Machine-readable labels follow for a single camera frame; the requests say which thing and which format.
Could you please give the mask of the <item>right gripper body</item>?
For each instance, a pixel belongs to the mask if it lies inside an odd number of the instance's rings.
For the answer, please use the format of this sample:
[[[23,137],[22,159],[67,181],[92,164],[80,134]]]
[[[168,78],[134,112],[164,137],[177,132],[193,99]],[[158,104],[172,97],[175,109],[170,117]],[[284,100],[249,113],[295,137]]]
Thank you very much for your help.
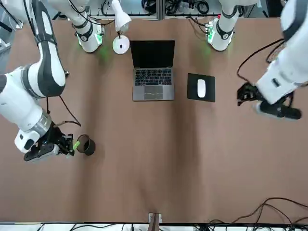
[[[40,144],[55,143],[58,144],[64,136],[59,127],[51,125],[48,131],[39,139]]]

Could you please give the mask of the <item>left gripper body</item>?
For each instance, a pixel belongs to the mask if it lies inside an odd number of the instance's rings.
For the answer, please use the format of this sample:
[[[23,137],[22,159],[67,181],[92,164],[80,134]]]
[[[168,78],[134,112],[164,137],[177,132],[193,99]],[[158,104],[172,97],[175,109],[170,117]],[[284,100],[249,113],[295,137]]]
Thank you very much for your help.
[[[259,91],[258,87],[255,86],[255,97],[257,101],[264,101],[265,98],[263,97],[262,93]]]

